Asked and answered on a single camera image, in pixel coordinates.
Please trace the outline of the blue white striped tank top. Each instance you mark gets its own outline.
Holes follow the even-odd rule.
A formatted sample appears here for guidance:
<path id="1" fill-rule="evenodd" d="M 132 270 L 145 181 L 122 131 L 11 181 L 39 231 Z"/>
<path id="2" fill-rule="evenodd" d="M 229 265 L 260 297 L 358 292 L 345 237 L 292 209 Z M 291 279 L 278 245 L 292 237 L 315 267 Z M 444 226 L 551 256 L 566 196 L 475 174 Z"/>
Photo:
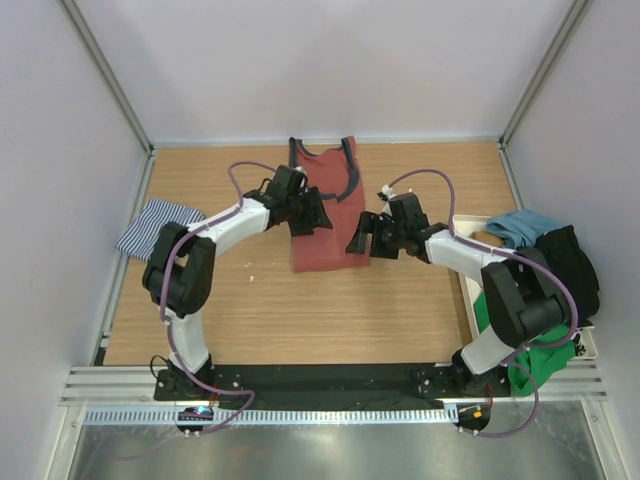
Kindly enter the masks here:
<path id="1" fill-rule="evenodd" d="M 116 242 L 115 248 L 127 257 L 148 262 L 159 232 L 165 224 L 174 222 L 186 226 L 204 218 L 204 213 L 196 208 L 150 198 Z"/>

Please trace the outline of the red tank top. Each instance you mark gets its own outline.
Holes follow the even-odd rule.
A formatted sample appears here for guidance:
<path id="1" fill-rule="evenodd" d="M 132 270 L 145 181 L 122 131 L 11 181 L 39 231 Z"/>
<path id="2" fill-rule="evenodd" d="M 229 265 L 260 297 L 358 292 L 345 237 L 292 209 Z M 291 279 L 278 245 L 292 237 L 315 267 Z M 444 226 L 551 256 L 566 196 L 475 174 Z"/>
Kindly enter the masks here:
<path id="1" fill-rule="evenodd" d="M 367 267 L 369 258 L 351 254 L 346 248 L 356 233 L 366 209 L 356 142 L 344 137 L 340 145 L 320 154 L 307 150 L 300 139 L 289 139 L 289 165 L 301 167 L 309 184 L 319 190 L 331 227 L 292 239 L 291 260 L 295 273 L 326 272 Z"/>

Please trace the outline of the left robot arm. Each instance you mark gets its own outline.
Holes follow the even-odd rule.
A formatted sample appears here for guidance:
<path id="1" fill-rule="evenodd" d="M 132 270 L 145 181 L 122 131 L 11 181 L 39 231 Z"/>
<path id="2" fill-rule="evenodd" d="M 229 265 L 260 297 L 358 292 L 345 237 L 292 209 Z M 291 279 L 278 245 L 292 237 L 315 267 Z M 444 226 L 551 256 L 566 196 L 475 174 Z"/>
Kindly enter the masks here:
<path id="1" fill-rule="evenodd" d="M 189 399 L 204 398 L 212 387 L 211 354 L 204 339 L 203 308 L 212 291 L 216 260 L 231 247 L 286 223 L 295 236 L 330 229 L 319 190 L 301 167 L 280 165 L 262 184 L 244 193 L 228 169 L 237 202 L 202 221 L 161 227 L 147 262 L 143 287 L 167 328 L 169 362 L 181 372 L 178 389 Z"/>

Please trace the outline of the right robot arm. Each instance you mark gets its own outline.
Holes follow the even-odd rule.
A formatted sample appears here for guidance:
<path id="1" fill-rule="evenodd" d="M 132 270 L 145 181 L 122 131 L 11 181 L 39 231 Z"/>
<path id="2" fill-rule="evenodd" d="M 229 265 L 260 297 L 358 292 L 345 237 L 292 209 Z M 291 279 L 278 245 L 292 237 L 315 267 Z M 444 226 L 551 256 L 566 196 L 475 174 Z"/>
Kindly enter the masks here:
<path id="1" fill-rule="evenodd" d="M 539 346 L 540 336 L 565 325 L 572 337 L 577 328 L 576 302 L 540 251 L 491 247 L 460 235 L 452 223 L 430 223 L 413 193 L 387 197 L 380 213 L 362 212 L 346 250 L 384 259 L 406 252 L 480 285 L 489 325 L 452 357 L 450 381 L 461 395 L 476 394 L 488 373 Z"/>

